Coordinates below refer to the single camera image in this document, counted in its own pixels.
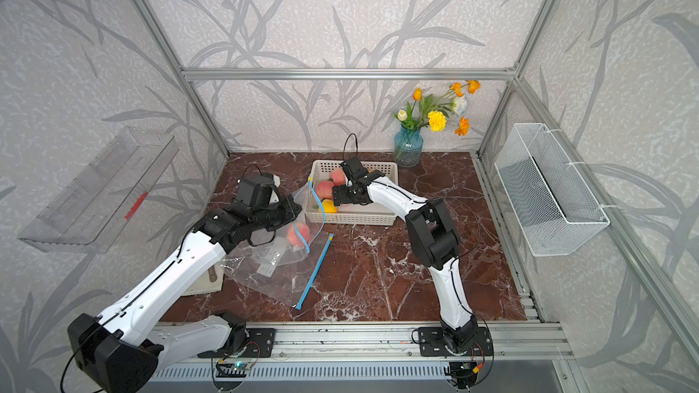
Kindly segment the white plastic fruit basket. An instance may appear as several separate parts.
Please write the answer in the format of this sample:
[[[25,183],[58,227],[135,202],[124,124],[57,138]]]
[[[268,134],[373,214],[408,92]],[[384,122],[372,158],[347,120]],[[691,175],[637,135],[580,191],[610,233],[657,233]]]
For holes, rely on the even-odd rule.
[[[378,170],[386,175],[393,183],[398,183],[398,166],[393,162],[364,161],[362,163],[369,171]],[[317,159],[313,162],[309,178],[312,188],[318,183],[331,179],[331,173],[340,167],[340,160]],[[305,199],[307,217],[314,223],[342,224],[342,225],[373,225],[392,226],[397,218],[395,213],[378,204],[345,205],[336,213],[323,214],[323,210],[312,193]]]

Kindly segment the clear zip-top bag blue zipper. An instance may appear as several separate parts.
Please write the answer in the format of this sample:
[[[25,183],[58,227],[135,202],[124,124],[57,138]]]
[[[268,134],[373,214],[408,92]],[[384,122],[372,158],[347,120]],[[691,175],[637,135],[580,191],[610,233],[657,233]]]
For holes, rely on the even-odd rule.
[[[302,308],[334,238],[326,231],[326,223],[314,223],[307,217],[304,202],[309,193],[321,207],[309,180],[293,194],[294,201],[302,206],[294,222],[281,227],[273,236],[265,230],[255,232],[252,244],[242,243],[220,261],[227,278],[293,309]],[[311,230],[311,242],[305,249],[295,249],[286,238],[288,227],[299,222]]]

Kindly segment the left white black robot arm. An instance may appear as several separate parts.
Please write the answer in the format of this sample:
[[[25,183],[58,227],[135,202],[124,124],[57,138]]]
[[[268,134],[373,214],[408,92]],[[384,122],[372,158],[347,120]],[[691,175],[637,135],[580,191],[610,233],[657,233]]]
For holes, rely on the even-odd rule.
[[[156,332],[158,321],[183,293],[260,230],[275,233],[295,221],[302,206],[282,195],[277,176],[242,178],[236,198],[196,222],[180,246],[154,271],[97,316],[82,314],[68,327],[71,360],[105,392],[137,392],[160,369],[199,354],[233,355],[249,339],[231,313]]]

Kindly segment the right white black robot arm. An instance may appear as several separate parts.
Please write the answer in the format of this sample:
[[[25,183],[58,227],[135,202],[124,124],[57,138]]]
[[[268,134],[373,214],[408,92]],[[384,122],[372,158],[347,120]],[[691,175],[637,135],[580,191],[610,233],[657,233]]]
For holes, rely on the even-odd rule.
[[[462,284],[461,238],[444,201],[405,190],[356,156],[340,162],[340,169],[346,181],[333,187],[334,205],[378,204],[405,223],[412,252],[430,271],[437,291],[445,346],[454,355],[466,353],[479,325]]]

